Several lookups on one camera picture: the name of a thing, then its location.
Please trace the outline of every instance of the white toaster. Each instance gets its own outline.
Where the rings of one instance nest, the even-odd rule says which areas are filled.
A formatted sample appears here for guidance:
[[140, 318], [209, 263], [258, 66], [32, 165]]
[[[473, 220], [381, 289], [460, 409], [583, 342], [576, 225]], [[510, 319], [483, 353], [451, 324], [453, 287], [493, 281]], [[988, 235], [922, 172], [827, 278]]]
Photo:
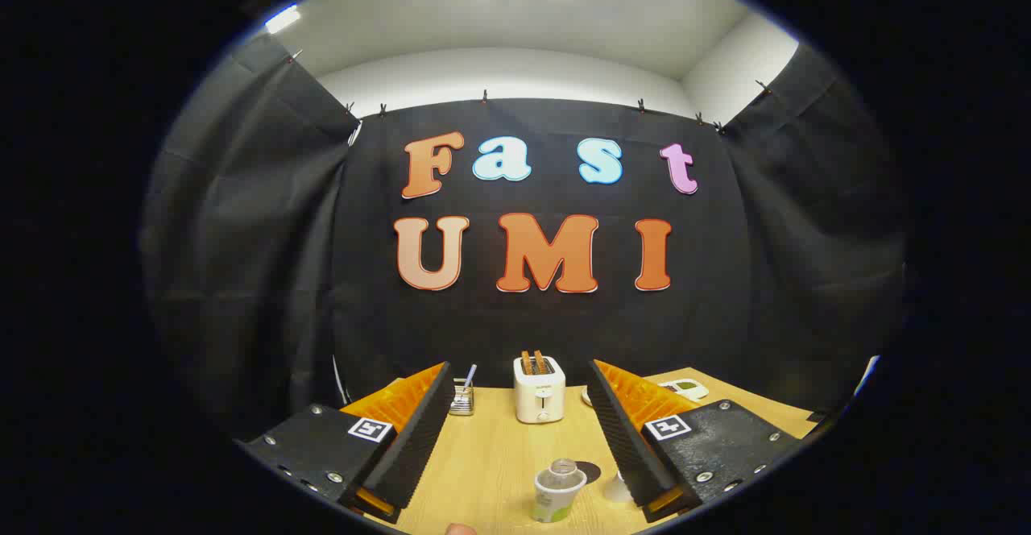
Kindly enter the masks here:
[[[542, 374], [523, 372], [522, 359], [512, 360], [516, 374], [516, 417], [521, 423], [540, 425], [561, 421], [565, 414], [566, 374], [555, 360], [542, 356], [546, 365]], [[536, 360], [531, 358], [534, 369]]]

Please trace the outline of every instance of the pen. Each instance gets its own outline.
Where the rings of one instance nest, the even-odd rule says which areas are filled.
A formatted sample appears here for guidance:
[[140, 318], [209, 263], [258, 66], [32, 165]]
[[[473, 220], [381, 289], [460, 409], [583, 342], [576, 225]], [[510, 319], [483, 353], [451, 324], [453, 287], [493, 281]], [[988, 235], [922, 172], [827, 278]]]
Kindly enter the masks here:
[[472, 374], [475, 373], [476, 373], [476, 365], [473, 364], [472, 367], [469, 367], [469, 374], [465, 377], [465, 384], [463, 384], [462, 388], [464, 389], [469, 388], [469, 381], [472, 381]]

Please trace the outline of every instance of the wooden table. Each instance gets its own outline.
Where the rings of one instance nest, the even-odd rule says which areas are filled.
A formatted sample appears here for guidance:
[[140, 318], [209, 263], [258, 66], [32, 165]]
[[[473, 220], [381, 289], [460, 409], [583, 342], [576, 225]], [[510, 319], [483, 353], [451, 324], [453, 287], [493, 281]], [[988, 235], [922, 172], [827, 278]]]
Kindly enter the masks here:
[[[796, 438], [816, 426], [806, 422], [811, 413], [807, 410], [742, 391], [693, 367], [646, 377], [652, 381], [699, 380], [709, 389], [709, 395], [700, 400], [703, 405], [735, 400]], [[473, 414], [447, 416], [411, 503], [393, 527], [414, 535], [443, 535], [451, 523], [468, 525], [477, 535], [611, 535], [636, 533], [661, 523], [645, 523], [633, 502], [618, 504], [603, 497], [603, 487], [616, 476], [616, 461], [594, 410], [580, 399], [583, 389], [567, 388], [565, 417], [545, 425], [516, 420], [511, 389], [475, 389]], [[530, 517], [533, 477], [560, 458], [594, 463], [601, 468], [601, 477], [580, 491], [567, 519], [536, 523]]]

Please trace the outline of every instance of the cup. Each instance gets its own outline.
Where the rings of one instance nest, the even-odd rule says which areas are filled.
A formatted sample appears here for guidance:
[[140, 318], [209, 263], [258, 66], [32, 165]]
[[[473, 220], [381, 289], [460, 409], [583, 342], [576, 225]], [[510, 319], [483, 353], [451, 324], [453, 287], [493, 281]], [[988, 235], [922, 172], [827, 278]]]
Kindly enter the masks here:
[[540, 523], [555, 523], [562, 521], [569, 515], [569, 510], [573, 506], [573, 499], [580, 489], [587, 484], [587, 475], [581, 470], [576, 469], [574, 474], [578, 480], [567, 489], [548, 489], [541, 484], [547, 482], [550, 469], [544, 469], [537, 473], [533, 479], [533, 486], [537, 490], [533, 502], [533, 519]]
[[627, 483], [623, 481], [623, 473], [617, 472], [612, 480], [605, 484], [602, 495], [613, 503], [626, 503], [633, 499]]
[[465, 386], [465, 378], [455, 378], [455, 399], [447, 410], [448, 414], [471, 416], [472, 414], [472, 382]]

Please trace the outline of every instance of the black backdrop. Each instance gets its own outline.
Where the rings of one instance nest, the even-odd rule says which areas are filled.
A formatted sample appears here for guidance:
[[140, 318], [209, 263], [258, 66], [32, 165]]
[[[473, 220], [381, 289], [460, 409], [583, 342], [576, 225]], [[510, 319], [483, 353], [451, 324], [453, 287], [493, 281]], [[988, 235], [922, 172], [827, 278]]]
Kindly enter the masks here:
[[[541, 348], [570, 384], [590, 359], [638, 374], [698, 367], [751, 392], [829, 411], [851, 395], [904, 308], [906, 216], [884, 138], [836, 70], [800, 46], [725, 135], [688, 118], [595, 102], [457, 101], [357, 125], [268, 36], [214, 69], [155, 165], [142, 233], [148, 290], [169, 357], [232, 433], [250, 437], [312, 400], [351, 398], [441, 360], [511, 383]], [[408, 142], [460, 131], [438, 193], [401, 198]], [[533, 171], [472, 174], [477, 146], [512, 135]], [[623, 175], [585, 182], [576, 145], [611, 138]], [[680, 143], [695, 194], [659, 149]], [[593, 215], [593, 294], [504, 294], [505, 212], [553, 238]], [[439, 266], [435, 222], [468, 216], [462, 273], [441, 292], [406, 286], [393, 230], [423, 216], [423, 260]], [[672, 285], [639, 292], [634, 223], [666, 220]]]

